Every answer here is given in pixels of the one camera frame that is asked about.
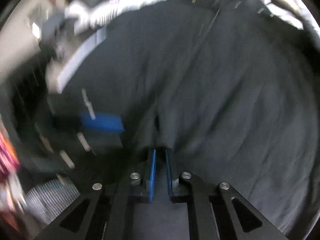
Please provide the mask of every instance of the striped fabric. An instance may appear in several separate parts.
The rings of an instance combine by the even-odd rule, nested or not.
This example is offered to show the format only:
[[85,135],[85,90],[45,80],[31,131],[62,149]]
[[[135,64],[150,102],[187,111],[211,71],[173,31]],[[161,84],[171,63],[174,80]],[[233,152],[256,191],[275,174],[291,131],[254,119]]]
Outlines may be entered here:
[[27,210],[37,219],[50,224],[78,196],[79,191],[66,178],[33,187],[26,195]]

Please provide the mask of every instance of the dark gray cloth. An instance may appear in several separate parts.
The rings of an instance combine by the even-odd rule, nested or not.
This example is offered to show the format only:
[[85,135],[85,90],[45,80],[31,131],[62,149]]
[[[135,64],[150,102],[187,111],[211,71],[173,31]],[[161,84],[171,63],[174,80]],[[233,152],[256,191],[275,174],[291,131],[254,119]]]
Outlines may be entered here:
[[[124,13],[61,96],[84,110],[86,89],[94,111],[122,117],[124,147],[171,147],[186,171],[231,183],[303,239],[320,209],[319,57],[306,57],[304,33],[270,14],[259,0],[169,0]],[[140,211],[148,235],[136,230],[137,239],[185,239],[185,223],[168,229],[168,205]]]

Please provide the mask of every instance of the silver bolt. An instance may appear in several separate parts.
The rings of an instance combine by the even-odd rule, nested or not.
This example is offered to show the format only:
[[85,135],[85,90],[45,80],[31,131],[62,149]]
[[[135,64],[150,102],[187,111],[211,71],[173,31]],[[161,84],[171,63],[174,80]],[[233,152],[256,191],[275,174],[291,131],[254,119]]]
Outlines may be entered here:
[[130,178],[131,179],[138,179],[138,178],[140,178],[140,174],[137,172],[133,172],[130,174]]
[[222,182],[222,183],[220,183],[220,188],[229,189],[230,188],[230,184],[227,183],[227,182]]
[[100,189],[102,189],[102,184],[101,183],[95,183],[95,184],[93,184],[92,188],[94,190],[100,190]]
[[182,177],[183,177],[184,179],[190,179],[190,178],[191,178],[191,174],[190,174],[189,172],[183,172],[183,173],[182,173]]

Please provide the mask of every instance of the bright light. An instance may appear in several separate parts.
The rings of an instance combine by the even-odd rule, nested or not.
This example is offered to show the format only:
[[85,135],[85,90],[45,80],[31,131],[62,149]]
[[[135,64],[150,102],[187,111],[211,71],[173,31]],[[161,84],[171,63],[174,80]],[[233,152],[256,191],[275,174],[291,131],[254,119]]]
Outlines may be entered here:
[[37,39],[40,38],[40,28],[35,23],[32,24],[32,34],[36,36]]

